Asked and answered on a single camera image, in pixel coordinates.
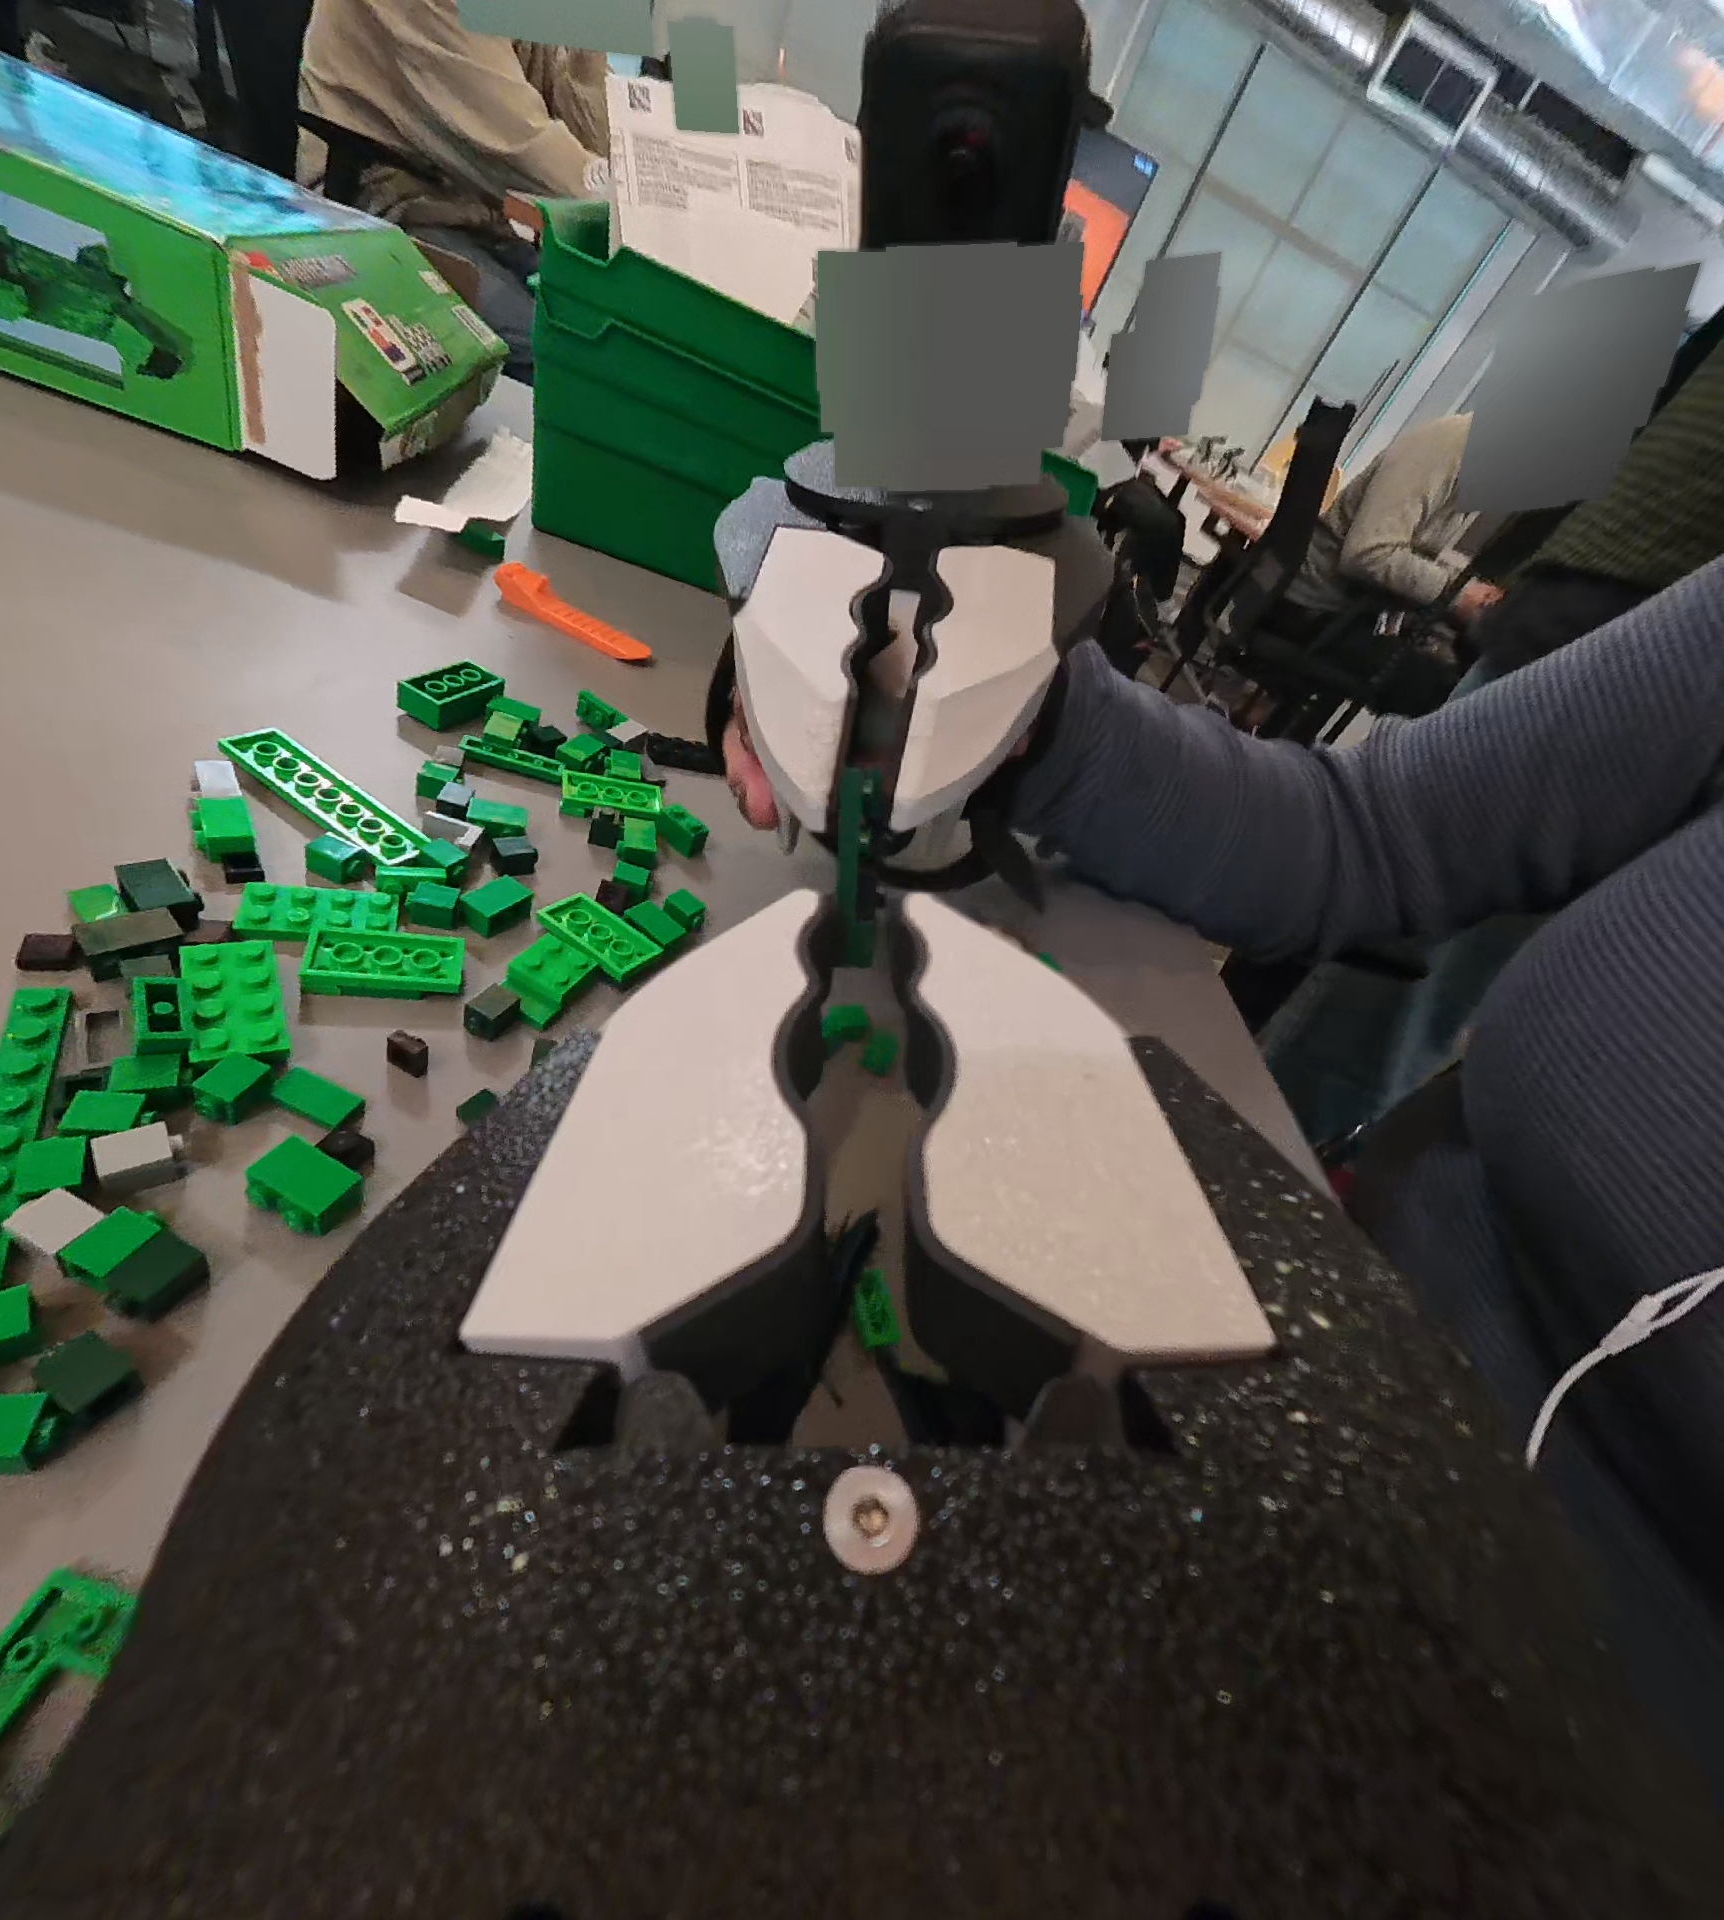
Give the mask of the green brick with three holes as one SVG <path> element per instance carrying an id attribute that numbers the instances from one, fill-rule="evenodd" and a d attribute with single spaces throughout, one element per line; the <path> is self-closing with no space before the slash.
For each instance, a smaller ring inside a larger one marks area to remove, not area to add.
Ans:
<path id="1" fill-rule="evenodd" d="M 458 660 L 400 678 L 394 685 L 394 707 L 419 727 L 445 735 L 485 720 L 507 691 L 505 676 L 473 660 Z"/>

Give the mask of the person's right forearm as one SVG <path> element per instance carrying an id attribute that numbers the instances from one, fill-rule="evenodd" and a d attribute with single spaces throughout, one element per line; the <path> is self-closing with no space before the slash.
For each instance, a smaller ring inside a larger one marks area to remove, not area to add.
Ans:
<path id="1" fill-rule="evenodd" d="M 1724 868 L 1724 556 L 1593 634 L 1348 748 L 1237 733 L 1095 642 L 1020 763 L 1015 826 L 1104 893 L 1258 956 L 1553 910 L 1674 856 Z"/>

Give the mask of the person's grey ribbed sweater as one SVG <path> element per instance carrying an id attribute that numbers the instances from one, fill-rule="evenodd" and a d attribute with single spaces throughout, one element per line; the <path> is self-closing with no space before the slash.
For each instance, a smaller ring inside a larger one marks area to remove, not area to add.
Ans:
<path id="1" fill-rule="evenodd" d="M 1642 1300 L 1724 1267 L 1724 820 L 1551 919 L 1356 1167 L 1356 1218 L 1518 1440 Z M 1541 1476 L 1724 1814 L 1724 1283 L 1569 1388 Z"/>

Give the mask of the white paper scrap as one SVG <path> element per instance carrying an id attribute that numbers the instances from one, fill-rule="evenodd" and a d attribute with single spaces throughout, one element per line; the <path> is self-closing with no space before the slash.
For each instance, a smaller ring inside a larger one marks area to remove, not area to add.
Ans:
<path id="1" fill-rule="evenodd" d="M 528 508 L 532 481 L 532 444 L 499 429 L 443 499 L 404 495 L 394 504 L 394 523 L 448 537 L 458 537 L 478 523 L 508 526 Z"/>

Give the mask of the long green plate with holes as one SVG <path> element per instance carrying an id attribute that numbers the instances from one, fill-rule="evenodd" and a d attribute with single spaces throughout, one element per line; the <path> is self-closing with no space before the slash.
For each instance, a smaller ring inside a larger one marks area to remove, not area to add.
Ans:
<path id="1" fill-rule="evenodd" d="M 290 804 L 322 835 L 365 851 L 381 868 L 419 865 L 429 841 L 288 733 L 263 729 L 227 735 L 219 750 L 241 775 Z"/>

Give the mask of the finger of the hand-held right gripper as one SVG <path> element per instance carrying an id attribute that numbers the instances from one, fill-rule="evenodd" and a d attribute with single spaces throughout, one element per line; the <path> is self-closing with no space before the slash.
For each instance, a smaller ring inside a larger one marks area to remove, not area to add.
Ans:
<path id="1" fill-rule="evenodd" d="M 832 824 L 856 705 L 861 604 L 884 574 L 884 556 L 869 545 L 780 526 L 733 617 L 737 691 L 755 757 L 779 808 L 809 835 Z"/>
<path id="2" fill-rule="evenodd" d="M 895 835 L 963 815 L 1039 719 L 1061 666 L 1049 556 L 1008 545 L 947 546 L 938 580 L 951 604 L 928 625 L 927 669 L 919 669 L 919 593 L 897 589 L 888 601 L 884 683 L 915 697 L 893 780 Z"/>

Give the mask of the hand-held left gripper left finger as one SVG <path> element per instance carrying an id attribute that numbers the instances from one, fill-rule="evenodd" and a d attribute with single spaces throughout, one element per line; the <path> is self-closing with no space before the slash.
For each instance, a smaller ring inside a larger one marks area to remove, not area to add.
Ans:
<path id="1" fill-rule="evenodd" d="M 829 1331 L 826 1161 L 806 1100 L 843 922 L 809 888 L 609 1018 L 467 1308 L 478 1356 L 683 1377 L 707 1409 Z"/>

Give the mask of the orange brick separator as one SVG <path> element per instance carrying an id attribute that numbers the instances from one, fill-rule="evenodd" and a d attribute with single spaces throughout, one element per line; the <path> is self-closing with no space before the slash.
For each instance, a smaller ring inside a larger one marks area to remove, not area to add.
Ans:
<path id="1" fill-rule="evenodd" d="M 576 644 L 625 664 L 651 664 L 654 650 L 636 637 L 612 627 L 556 593 L 551 576 L 507 561 L 492 571 L 500 601 L 514 613 Z"/>

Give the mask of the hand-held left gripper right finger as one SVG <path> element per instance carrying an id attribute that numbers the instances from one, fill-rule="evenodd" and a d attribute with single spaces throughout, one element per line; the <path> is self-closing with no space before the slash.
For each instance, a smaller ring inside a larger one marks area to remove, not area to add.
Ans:
<path id="1" fill-rule="evenodd" d="M 1121 1025 L 936 897 L 905 899 L 884 933 L 921 1109 L 905 1292 L 923 1354 L 1017 1425 L 1058 1381 L 1271 1356 Z"/>

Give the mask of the green plastic bin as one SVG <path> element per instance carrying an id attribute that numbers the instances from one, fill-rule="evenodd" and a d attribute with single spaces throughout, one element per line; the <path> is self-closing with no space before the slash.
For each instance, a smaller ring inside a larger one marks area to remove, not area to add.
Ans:
<path id="1" fill-rule="evenodd" d="M 1045 461 L 1076 375 L 1082 248 L 818 257 L 814 335 L 643 253 L 610 207 L 539 207 L 534 523 L 685 585 L 749 596 L 770 515 L 936 574 L 1108 593 Z"/>

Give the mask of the grey desk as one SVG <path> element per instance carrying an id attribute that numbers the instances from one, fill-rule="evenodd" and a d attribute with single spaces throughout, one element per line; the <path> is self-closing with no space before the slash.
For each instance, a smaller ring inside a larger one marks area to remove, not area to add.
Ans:
<path id="1" fill-rule="evenodd" d="M 73 890 L 119 865 L 187 866 L 207 913 L 229 893 L 193 856 L 193 765 L 221 737 L 279 729 L 376 801 L 406 810 L 436 737 L 397 685 L 471 660 L 562 729 L 598 693 L 651 731 L 698 738 L 726 607 L 516 526 L 514 553 L 578 609 L 651 644 L 619 669 L 508 613 L 486 568 L 394 521 L 436 496 L 496 426 L 524 431 L 499 386 L 457 447 L 368 484 L 317 487 L 0 376 L 0 1032 L 25 937 L 69 924 Z M 530 1035 L 463 1032 L 452 1004 L 303 1000 L 283 960 L 298 1063 L 367 1100 L 379 1157 L 359 1217 L 304 1236 L 247 1201 L 247 1169 L 287 1117 L 187 1132 L 188 1173 L 154 1206 L 211 1264 L 211 1285 L 127 1341 L 147 1393 L 39 1472 L 0 1476 L 0 1629 L 46 1573 L 138 1588 L 185 1486 L 274 1337 L 347 1246 L 457 1141 L 471 1092 L 507 1092 Z"/>

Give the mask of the green cardboard toy box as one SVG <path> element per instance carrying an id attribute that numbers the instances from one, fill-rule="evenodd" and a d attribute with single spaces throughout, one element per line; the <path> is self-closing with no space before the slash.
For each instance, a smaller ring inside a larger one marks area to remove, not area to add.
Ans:
<path id="1" fill-rule="evenodd" d="M 314 481 L 447 444 L 507 345 L 400 228 L 0 55 L 0 372 Z"/>

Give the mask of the computer monitor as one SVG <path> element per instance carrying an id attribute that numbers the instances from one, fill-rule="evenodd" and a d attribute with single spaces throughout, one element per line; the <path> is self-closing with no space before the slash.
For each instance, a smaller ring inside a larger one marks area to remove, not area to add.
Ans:
<path id="1" fill-rule="evenodd" d="M 1080 129 L 1065 193 L 1065 228 L 1082 253 L 1085 325 L 1093 323 L 1098 296 L 1159 173 L 1159 157 L 1100 126 Z"/>

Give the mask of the white printed paper bags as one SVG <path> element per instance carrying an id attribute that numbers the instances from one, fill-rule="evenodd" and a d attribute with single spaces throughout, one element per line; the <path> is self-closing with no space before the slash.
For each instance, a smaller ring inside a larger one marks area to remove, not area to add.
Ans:
<path id="1" fill-rule="evenodd" d="M 610 250 L 812 327 L 821 255 L 859 244 L 859 130 L 773 83 L 742 84 L 737 110 L 734 135 L 685 132 L 670 83 L 609 78 Z"/>

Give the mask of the dark green brick assembly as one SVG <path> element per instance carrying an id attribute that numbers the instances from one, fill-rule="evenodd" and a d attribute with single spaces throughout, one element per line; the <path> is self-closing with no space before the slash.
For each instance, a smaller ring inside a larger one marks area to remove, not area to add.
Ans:
<path id="1" fill-rule="evenodd" d="M 883 829 L 881 773 L 848 765 L 834 792 L 834 905 L 841 922 L 841 964 L 875 967 L 878 884 L 875 861 Z"/>

